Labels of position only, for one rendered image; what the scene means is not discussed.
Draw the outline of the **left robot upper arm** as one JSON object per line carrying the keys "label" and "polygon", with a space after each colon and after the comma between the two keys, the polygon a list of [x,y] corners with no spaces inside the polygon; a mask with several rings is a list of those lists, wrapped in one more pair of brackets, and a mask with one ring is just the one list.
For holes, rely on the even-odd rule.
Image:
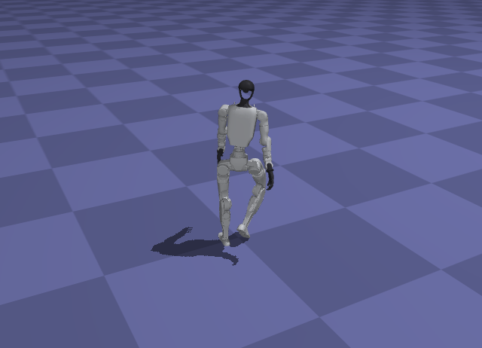
{"label": "left robot upper arm", "polygon": [[223,105],[218,110],[218,133],[221,135],[227,135],[227,116],[230,105]]}

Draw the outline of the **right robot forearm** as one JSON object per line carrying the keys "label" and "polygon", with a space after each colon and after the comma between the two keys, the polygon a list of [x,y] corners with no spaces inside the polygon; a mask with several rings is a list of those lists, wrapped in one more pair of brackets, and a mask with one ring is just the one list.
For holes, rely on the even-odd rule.
{"label": "right robot forearm", "polygon": [[[267,164],[271,163],[272,164],[272,157],[271,157],[271,138],[267,138],[267,146],[262,148],[263,151],[263,159],[264,159],[264,168],[267,169]],[[273,164],[272,164],[273,168]]]}

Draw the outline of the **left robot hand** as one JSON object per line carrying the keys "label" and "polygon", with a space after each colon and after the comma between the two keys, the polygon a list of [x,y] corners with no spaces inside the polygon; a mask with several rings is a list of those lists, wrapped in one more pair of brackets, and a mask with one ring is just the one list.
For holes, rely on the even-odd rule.
{"label": "left robot hand", "polygon": [[223,149],[222,148],[219,148],[219,150],[217,150],[218,154],[217,154],[217,160],[218,162],[221,160],[221,156],[223,157]]}

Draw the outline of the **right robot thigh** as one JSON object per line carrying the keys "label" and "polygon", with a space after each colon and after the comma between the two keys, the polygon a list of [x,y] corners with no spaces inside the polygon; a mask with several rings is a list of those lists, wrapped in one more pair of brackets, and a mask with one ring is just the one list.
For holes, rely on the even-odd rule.
{"label": "right robot thigh", "polygon": [[256,186],[253,187],[252,193],[258,197],[259,191],[262,188],[266,189],[266,172],[262,162],[257,158],[252,158],[247,162],[247,170],[252,174]]}

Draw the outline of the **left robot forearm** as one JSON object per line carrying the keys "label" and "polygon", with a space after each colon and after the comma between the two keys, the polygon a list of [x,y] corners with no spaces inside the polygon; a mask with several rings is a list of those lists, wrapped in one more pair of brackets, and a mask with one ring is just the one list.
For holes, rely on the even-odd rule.
{"label": "left robot forearm", "polygon": [[226,144],[226,135],[221,135],[218,133],[218,150],[219,148],[222,148],[224,152],[225,144]]}

